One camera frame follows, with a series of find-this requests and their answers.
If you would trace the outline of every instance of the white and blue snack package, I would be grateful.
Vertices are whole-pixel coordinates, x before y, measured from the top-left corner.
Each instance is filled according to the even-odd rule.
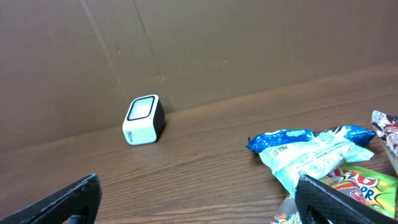
[[[262,152],[271,146],[281,146],[293,142],[307,142],[323,133],[332,133],[353,141],[358,146],[365,146],[376,136],[374,131],[355,125],[338,126],[323,131],[312,131],[309,129],[288,129],[271,133],[257,135],[253,140],[248,139],[247,148],[255,153]]]
[[[320,179],[343,162],[366,161],[374,153],[348,139],[325,132],[307,142],[267,147],[259,155],[289,194],[295,197],[300,175]]]

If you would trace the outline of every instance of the wooden table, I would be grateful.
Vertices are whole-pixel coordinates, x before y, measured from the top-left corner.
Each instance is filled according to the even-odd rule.
[[[285,191],[245,148],[248,137],[371,128],[373,110],[398,114],[397,99],[394,61],[168,114],[155,144],[128,146],[118,126],[3,150],[0,217],[95,172],[103,187],[97,223],[269,223]],[[358,164],[395,175],[378,138],[369,148],[375,156]]]

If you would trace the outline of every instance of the cardboard backdrop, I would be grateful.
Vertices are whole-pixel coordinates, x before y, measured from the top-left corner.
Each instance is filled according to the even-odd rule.
[[[0,148],[394,59],[398,1],[0,1]]]

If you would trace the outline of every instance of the snack bag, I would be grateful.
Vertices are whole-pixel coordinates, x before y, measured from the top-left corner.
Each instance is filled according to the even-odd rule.
[[[372,125],[381,139],[381,145],[398,174],[398,116],[373,111]]]
[[[271,168],[272,174],[292,197],[300,175],[320,179],[335,167],[346,162],[369,160],[373,152],[355,145],[350,140],[323,133],[308,142],[293,142],[268,147],[260,154],[261,161]]]
[[[257,135],[253,140],[248,139],[247,148],[255,153],[260,153],[267,147],[281,146],[293,142],[307,142],[311,139],[329,132],[339,137],[353,141],[358,146],[365,146],[376,135],[374,131],[369,131],[360,126],[338,126],[323,131],[312,131],[309,129],[279,130],[271,133]]]
[[[343,194],[372,209],[395,217],[398,179],[362,167],[343,164],[320,179]],[[301,224],[294,198],[288,196],[271,224]]]

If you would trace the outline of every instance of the black and white cube device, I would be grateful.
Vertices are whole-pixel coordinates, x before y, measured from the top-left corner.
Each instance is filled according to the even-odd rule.
[[[124,137],[132,146],[156,142],[164,121],[164,110],[157,95],[137,98],[131,103],[124,119]]]

